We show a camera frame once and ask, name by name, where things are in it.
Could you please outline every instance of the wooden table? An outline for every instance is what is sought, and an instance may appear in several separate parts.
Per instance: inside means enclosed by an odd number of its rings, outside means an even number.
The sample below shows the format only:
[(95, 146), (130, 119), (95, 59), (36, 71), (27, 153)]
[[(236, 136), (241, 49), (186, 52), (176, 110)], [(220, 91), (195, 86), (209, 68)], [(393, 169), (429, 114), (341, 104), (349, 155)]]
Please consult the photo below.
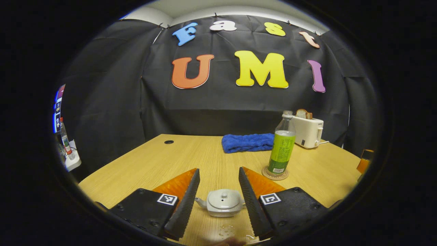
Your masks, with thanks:
[[(173, 140), (172, 144), (164, 141)], [(100, 168), (82, 182), (81, 189), (92, 201), (111, 208), (138, 188), (152, 190), (165, 181), (193, 168), (200, 169), (197, 197), (206, 199), (211, 190), (241, 188), (241, 166), (261, 173), (271, 151), (226, 154), (222, 137), (161, 134)], [(343, 199), (355, 186), (360, 159), (331, 143), (315, 149), (295, 145), (287, 170), (290, 175), (277, 181), (284, 188), (299, 186), (325, 207)], [(184, 237), (179, 243), (207, 245), (230, 236), (259, 241), (253, 236), (249, 216), (243, 209), (235, 217), (214, 218), (194, 203)]]

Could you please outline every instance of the bottle cap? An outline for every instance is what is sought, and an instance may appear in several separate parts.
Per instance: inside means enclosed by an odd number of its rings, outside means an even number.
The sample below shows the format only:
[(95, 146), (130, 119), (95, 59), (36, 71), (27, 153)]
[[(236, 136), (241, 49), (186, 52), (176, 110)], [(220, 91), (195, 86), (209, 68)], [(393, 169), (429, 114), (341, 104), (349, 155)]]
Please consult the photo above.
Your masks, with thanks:
[(290, 110), (284, 110), (283, 112), (282, 112), (282, 117), (285, 117), (285, 118), (293, 118), (293, 111), (290, 111)]

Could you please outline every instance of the foam letter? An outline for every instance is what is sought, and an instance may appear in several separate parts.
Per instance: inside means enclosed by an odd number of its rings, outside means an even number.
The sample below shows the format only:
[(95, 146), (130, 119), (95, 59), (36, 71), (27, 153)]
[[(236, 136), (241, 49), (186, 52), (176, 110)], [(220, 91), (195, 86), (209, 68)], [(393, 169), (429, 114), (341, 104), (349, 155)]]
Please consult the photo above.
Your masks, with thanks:
[(308, 60), (308, 63), (311, 65), (312, 74), (314, 76), (314, 84), (312, 85), (312, 89), (316, 92), (324, 93), (326, 91), (325, 86), (323, 86), (323, 80), (322, 80), (322, 65), (320, 63)]
[(312, 36), (310, 36), (308, 33), (306, 33), (306, 32), (299, 32), (299, 34), (300, 35), (302, 35), (304, 38), (305, 38), (305, 40), (312, 46), (312, 47), (314, 47), (314, 48), (320, 48), (320, 45), (318, 45), (318, 44), (316, 44), (314, 41), (313, 41), (313, 37)]
[(233, 21), (216, 21), (214, 22), (214, 25), (210, 26), (209, 29), (213, 31), (234, 31), (237, 28), (235, 27), (235, 22)]
[(209, 64), (213, 55), (201, 55), (197, 57), (199, 61), (199, 75), (194, 79), (186, 77), (187, 65), (191, 61), (190, 57), (183, 57), (172, 62), (174, 65), (171, 82), (179, 89), (191, 89), (203, 85), (209, 77)]
[(196, 22), (190, 23), (186, 26), (184, 26), (183, 28), (175, 31), (172, 35), (176, 36), (179, 39), (179, 43), (177, 45), (181, 46), (183, 44), (185, 44), (186, 42), (194, 39), (194, 37), (196, 35), (190, 35), (196, 32), (196, 29), (194, 28), (194, 26), (197, 26)]
[(266, 22), (264, 23), (266, 26), (266, 31), (273, 35), (285, 36), (285, 32), (282, 30), (282, 27), (278, 24)]
[(253, 79), (250, 78), (250, 71), (252, 71), (261, 86), (264, 85), (270, 73), (270, 80), (267, 81), (270, 87), (288, 88), (282, 65), (283, 55), (269, 53), (264, 63), (261, 63), (252, 51), (240, 50), (235, 52), (235, 56), (240, 58), (240, 78), (236, 81), (237, 85), (252, 86), (254, 84)]

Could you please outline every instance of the bread slice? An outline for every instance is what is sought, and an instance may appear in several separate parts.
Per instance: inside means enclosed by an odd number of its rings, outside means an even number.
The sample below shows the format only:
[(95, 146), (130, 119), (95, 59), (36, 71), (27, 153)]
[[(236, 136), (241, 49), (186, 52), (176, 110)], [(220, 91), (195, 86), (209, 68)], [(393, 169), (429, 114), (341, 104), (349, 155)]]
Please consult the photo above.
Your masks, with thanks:
[(312, 113), (308, 113), (305, 109), (298, 109), (296, 111), (296, 116), (304, 119), (312, 119)]

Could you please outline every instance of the plastic bottle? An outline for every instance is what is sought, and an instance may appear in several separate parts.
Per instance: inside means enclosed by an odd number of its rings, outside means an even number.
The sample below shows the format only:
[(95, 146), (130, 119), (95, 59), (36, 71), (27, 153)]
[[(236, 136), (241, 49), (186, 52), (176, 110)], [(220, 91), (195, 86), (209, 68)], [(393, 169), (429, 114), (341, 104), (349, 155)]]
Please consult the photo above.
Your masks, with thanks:
[(60, 121), (61, 121), (61, 138), (62, 138), (62, 142), (64, 143), (64, 148), (65, 148), (65, 151), (67, 152), (68, 158), (70, 160), (73, 160), (74, 159), (74, 153), (71, 150), (70, 143), (68, 141), (67, 131), (65, 130), (65, 126), (64, 126), (64, 119), (61, 117)]
[(288, 165), (296, 139), (296, 129), (292, 122), (293, 112), (284, 111), (282, 121), (274, 132), (273, 148), (267, 173), (271, 176), (281, 176)]

